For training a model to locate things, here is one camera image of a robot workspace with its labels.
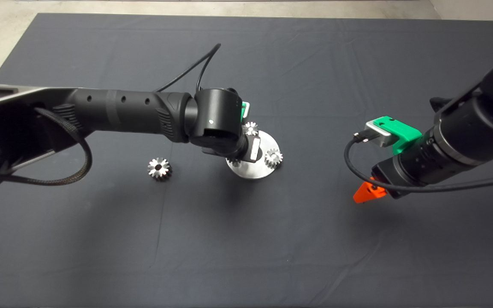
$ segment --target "circular metal plate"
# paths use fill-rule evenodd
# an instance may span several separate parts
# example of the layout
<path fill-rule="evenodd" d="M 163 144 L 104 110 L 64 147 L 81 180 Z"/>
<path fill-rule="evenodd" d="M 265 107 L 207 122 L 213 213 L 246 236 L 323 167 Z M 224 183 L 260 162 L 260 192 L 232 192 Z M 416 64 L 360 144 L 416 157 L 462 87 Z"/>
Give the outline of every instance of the circular metal plate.
<path fill-rule="evenodd" d="M 229 161 L 226 160 L 227 166 L 235 174 L 243 179 L 261 179 L 270 175 L 275 169 L 266 166 L 264 161 L 264 156 L 268 150 L 275 148 L 280 150 L 279 145 L 275 139 L 270 136 L 270 134 L 264 131 L 258 131 L 258 136 L 260 137 L 260 150 L 262 150 L 262 158 L 260 158 L 255 163 L 241 162 L 239 166 L 233 166 Z"/>

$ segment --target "silver gear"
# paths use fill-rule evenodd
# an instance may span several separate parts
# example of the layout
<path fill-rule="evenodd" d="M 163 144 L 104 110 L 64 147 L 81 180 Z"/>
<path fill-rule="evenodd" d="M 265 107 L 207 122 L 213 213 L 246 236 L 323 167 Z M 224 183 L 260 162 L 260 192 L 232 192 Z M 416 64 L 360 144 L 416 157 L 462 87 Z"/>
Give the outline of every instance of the silver gear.
<path fill-rule="evenodd" d="M 241 160 L 237 159 L 231 159 L 231 158 L 226 158 L 226 160 L 232 165 L 232 166 L 239 166 L 241 164 Z"/>
<path fill-rule="evenodd" d="M 172 175 L 172 167 L 165 158 L 156 158 L 147 166 L 148 174 L 156 181 L 164 181 Z"/>
<path fill-rule="evenodd" d="M 244 130 L 245 134 L 249 136 L 258 136 L 258 124 L 252 121 L 249 121 L 245 124 Z"/>
<path fill-rule="evenodd" d="M 266 152 L 264 159 L 266 160 L 266 166 L 276 169 L 282 163 L 282 153 L 278 149 L 272 148 Z"/>

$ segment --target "black tablecloth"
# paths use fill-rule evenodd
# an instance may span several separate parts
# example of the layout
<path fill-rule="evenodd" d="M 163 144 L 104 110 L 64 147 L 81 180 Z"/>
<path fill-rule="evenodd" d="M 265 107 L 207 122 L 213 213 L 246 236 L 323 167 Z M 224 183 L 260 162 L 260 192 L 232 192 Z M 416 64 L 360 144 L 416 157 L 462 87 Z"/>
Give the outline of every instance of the black tablecloth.
<path fill-rule="evenodd" d="M 428 129 L 428 99 L 493 66 L 493 22 L 41 14 L 0 83 L 150 90 L 217 42 L 203 86 L 252 104 L 282 168 L 246 181 L 189 144 L 96 132 L 80 182 L 0 185 L 0 306 L 493 306 L 493 187 L 355 205 L 342 159 L 370 119 Z M 354 148 L 366 172 L 390 155 Z M 155 157 L 168 183 L 147 175 Z M 71 148 L 19 174 L 82 161 Z"/>

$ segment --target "gray floor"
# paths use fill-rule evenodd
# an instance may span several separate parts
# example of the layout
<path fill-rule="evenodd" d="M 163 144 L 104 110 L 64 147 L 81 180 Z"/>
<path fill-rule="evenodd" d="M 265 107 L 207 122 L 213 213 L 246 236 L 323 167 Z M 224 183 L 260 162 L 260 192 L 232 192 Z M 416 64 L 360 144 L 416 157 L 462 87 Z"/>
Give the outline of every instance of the gray floor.
<path fill-rule="evenodd" d="M 493 0 L 15 1 L 0 0 L 0 65 L 38 12 L 493 20 Z"/>

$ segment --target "metal gear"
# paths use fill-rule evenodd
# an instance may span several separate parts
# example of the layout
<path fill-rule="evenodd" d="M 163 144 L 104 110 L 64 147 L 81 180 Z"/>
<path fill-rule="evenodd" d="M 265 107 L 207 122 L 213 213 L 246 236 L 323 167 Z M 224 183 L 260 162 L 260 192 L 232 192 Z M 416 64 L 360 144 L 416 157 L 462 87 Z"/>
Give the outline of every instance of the metal gear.
<path fill-rule="evenodd" d="M 164 181 L 172 175 L 172 167 L 165 158 L 156 158 L 147 166 L 148 174 L 156 181 Z"/>
<path fill-rule="evenodd" d="M 249 136 L 258 136 L 258 124 L 249 121 L 245 124 L 245 134 Z"/>
<path fill-rule="evenodd" d="M 282 163 L 282 153 L 278 149 L 272 148 L 266 152 L 264 159 L 266 160 L 266 166 L 276 169 Z"/>
<path fill-rule="evenodd" d="M 237 160 L 234 158 L 226 158 L 226 160 L 232 165 L 232 166 L 239 166 L 241 164 L 241 160 Z"/>

